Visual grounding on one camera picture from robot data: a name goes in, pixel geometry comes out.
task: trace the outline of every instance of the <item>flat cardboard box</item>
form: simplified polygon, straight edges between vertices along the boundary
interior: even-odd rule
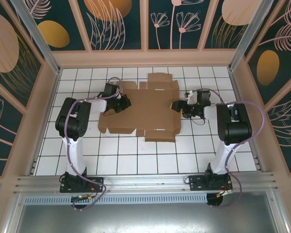
[[[105,116],[100,114],[98,128],[105,133],[132,133],[144,136],[148,142],[175,142],[175,135],[180,133],[180,114],[171,110],[172,102],[179,100],[179,85],[172,80],[171,74],[154,73],[148,75],[147,82],[140,82],[140,89],[135,82],[122,82],[123,94],[131,101],[131,106],[124,111]]]

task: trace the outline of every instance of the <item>metal floor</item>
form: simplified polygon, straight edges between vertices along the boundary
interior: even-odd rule
[[[205,203],[24,206],[18,233],[275,233],[265,193],[243,193],[233,207]]]

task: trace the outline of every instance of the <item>white tile floor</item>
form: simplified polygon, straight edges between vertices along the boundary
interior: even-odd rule
[[[168,72],[180,86],[180,96],[197,88],[218,90],[224,101],[235,100],[226,67],[130,67],[64,69],[48,120],[34,175],[61,175],[65,172],[66,151],[55,121],[66,97],[94,97],[113,76],[139,83],[148,73]],[[211,95],[212,103],[220,103]],[[103,134],[98,130],[99,114],[90,116],[83,139],[84,159],[89,175],[169,174],[204,172],[215,156],[219,137],[215,120],[181,120],[176,143],[145,142],[132,134]],[[248,144],[243,145],[230,166],[231,171],[256,171]]]

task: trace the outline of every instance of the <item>wall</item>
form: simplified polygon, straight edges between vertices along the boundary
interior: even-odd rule
[[[235,74],[242,98],[263,107],[264,130],[257,138],[291,219],[291,0],[275,0]],[[255,130],[259,113],[250,109]]]
[[[260,0],[24,2],[61,67],[101,67],[227,65]]]
[[[0,1],[0,226],[14,183],[31,163],[54,76],[13,10]]]

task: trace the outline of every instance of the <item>yellow oval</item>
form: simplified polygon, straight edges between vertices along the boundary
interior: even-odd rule
[[[70,42],[68,32],[57,22],[46,20],[39,23],[38,28],[48,45],[62,48],[67,46]]]
[[[225,0],[222,5],[222,17],[230,25],[249,24],[259,3],[260,0]]]
[[[10,72],[17,64],[19,44],[12,25],[0,15],[0,72]]]
[[[124,18],[131,10],[131,0],[84,0],[87,9],[93,16],[103,21],[115,21],[117,16],[112,17],[112,10],[109,4],[113,6],[114,10],[119,10]]]
[[[277,53],[266,50],[259,58],[257,77],[260,84],[267,86],[274,81],[279,70],[279,57]]]

